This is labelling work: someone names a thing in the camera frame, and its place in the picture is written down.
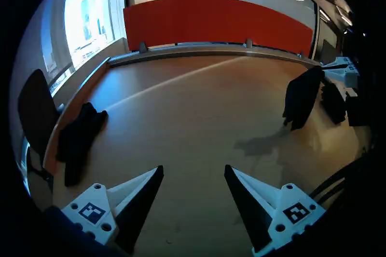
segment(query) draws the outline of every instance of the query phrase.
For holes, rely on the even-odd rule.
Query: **building outside window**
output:
[[[66,0],[64,24],[75,69],[114,41],[109,0]]]

